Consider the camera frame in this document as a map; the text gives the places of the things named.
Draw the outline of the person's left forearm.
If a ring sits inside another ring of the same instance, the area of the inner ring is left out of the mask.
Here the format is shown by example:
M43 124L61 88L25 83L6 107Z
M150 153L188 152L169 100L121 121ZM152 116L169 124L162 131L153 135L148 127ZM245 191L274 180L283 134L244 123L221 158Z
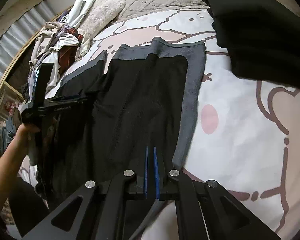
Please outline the person's left forearm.
M0 211L2 210L19 168L27 155L27 139L14 137L0 158Z

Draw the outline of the person's left hand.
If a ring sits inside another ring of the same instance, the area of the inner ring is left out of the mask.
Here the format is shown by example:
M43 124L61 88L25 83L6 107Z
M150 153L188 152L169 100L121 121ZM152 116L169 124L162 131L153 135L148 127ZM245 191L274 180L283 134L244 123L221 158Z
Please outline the person's left hand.
M29 146L31 138L33 135L37 134L40 129L37 126L31 124L21 124L17 130L17 133L14 137L16 142L16 148L18 152L25 152Z

